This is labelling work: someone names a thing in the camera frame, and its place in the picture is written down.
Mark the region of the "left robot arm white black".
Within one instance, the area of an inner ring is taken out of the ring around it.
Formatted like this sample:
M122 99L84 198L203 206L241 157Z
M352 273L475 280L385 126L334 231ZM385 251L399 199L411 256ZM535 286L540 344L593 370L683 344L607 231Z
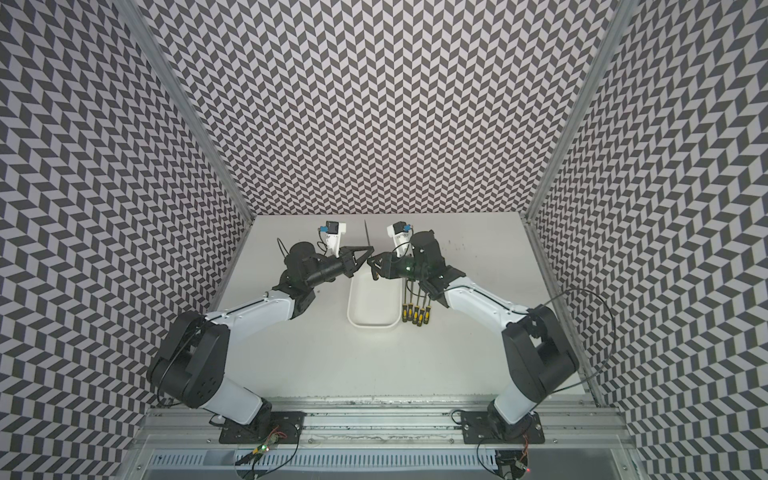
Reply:
M229 311L180 314L148 367L151 387L157 395L237 425L267 428L272 405L228 376L229 350L263 329L302 315L314 301L317 286L339 276L353 277L373 252L372 246L343 246L336 256L324 256L309 242L294 244L284 257L278 284L261 299Z

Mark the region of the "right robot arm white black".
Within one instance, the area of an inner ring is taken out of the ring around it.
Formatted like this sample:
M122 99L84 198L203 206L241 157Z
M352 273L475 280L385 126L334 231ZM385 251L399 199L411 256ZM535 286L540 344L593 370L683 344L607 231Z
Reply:
M433 231L418 232L367 263L374 279L414 281L429 300L500 337L510 383L488 406L496 430L526 426L536 407L579 370L575 349L550 307L515 304L481 287L447 263Z

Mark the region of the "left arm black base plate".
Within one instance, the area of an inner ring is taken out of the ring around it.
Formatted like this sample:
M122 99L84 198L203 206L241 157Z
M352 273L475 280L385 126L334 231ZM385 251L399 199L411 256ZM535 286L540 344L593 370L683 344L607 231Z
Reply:
M279 445L296 444L304 428L303 411L277 411L268 416L257 416L249 425L240 425L227 419L221 427L220 444L256 445L267 440L274 431Z

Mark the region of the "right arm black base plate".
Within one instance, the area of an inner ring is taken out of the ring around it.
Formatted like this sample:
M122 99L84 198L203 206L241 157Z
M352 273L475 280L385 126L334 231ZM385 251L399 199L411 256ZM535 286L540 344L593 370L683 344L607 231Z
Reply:
M465 444L500 443L510 445L540 445L545 435L537 413L526 414L517 423L509 424L488 411L459 412L458 426Z

